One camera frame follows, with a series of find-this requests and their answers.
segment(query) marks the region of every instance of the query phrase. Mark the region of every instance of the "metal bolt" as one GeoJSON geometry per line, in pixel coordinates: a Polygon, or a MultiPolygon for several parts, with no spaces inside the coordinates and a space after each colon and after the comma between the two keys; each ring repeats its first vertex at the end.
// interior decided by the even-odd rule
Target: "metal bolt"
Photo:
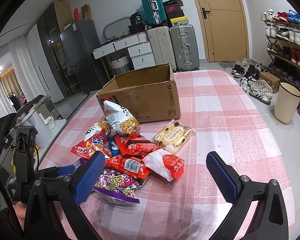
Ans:
{"type": "Polygon", "coordinates": [[[41,183],[41,180],[37,179],[37,180],[34,182],[34,185],[35,185],[35,186],[39,186],[40,183],[41,183]]]}
{"type": "Polygon", "coordinates": [[[279,182],[276,179],[271,179],[271,183],[276,186],[279,184],[279,182]]]}
{"type": "Polygon", "coordinates": [[[248,182],[250,180],[250,178],[247,176],[247,175],[242,175],[241,176],[241,179],[244,181],[244,182],[248,182]]]}
{"type": "Polygon", "coordinates": [[[70,175],[63,176],[63,181],[64,182],[68,182],[69,180],[71,180],[71,176],[70,175]]]}

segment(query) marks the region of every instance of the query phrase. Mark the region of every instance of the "gray refrigerator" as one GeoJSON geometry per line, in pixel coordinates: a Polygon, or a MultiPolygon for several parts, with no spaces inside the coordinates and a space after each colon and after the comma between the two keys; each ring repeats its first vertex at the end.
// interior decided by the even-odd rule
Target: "gray refrigerator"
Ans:
{"type": "Polygon", "coordinates": [[[109,79],[101,59],[92,54],[101,47],[93,20],[75,21],[60,37],[82,91],[88,94],[101,89],[109,79]]]}

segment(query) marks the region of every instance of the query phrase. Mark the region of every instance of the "red snack bag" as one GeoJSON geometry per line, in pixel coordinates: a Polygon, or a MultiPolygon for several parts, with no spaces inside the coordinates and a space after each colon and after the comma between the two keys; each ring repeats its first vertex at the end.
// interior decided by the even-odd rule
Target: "red snack bag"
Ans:
{"type": "Polygon", "coordinates": [[[116,135],[114,139],[122,155],[146,156],[157,148],[153,142],[139,134],[130,134],[127,138],[116,135]]]}
{"type": "Polygon", "coordinates": [[[185,161],[178,156],[158,149],[142,159],[145,166],[158,173],[168,181],[179,180],[184,172],[185,161]]]}
{"type": "Polygon", "coordinates": [[[109,164],[117,171],[135,179],[146,179],[151,172],[151,169],[147,168],[142,160],[135,157],[125,158],[122,155],[116,155],[110,159],[109,164]]]}
{"type": "Polygon", "coordinates": [[[95,151],[100,151],[105,154],[107,164],[107,160],[109,160],[112,156],[106,144],[106,132],[104,129],[102,129],[100,133],[94,134],[86,142],[82,141],[76,146],[72,147],[71,152],[88,160],[95,151]]]}

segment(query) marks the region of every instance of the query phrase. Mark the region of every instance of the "pink and white tablecloth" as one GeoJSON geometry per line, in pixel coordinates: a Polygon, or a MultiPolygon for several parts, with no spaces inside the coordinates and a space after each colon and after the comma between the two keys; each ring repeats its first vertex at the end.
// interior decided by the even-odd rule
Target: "pink and white tablecloth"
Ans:
{"type": "MultiPolygon", "coordinates": [[[[206,167],[206,155],[216,151],[239,175],[253,181],[279,181],[287,210],[289,230],[295,222],[290,179],[274,137],[248,95],[229,74],[217,70],[176,73],[181,107],[180,121],[197,133],[177,155],[185,160],[179,181],[167,182],[154,172],[135,191],[140,204],[119,207],[96,193],[80,206],[103,239],[209,239],[231,208],[206,167]]],[[[64,166],[78,157],[70,152],[91,125],[104,118],[92,97],[69,122],[44,158],[41,168],[64,166]]],[[[141,124],[151,138],[169,121],[141,124]]],[[[237,234],[248,228],[256,203],[237,234]]],[[[75,236],[64,215],[69,237],[75,236]]]]}

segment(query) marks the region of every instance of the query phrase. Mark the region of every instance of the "suitcase handle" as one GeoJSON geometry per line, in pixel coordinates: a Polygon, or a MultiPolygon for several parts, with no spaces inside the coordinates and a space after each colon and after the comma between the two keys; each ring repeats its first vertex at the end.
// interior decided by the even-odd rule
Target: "suitcase handle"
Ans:
{"type": "Polygon", "coordinates": [[[190,44],[185,43],[185,45],[187,45],[187,47],[189,48],[189,51],[187,51],[187,54],[191,53],[191,47],[190,47],[190,44]]]}
{"type": "Polygon", "coordinates": [[[152,6],[152,9],[153,9],[154,11],[156,11],[156,10],[159,9],[159,8],[158,8],[158,3],[157,3],[156,0],[151,1],[151,6],[152,6]]]}

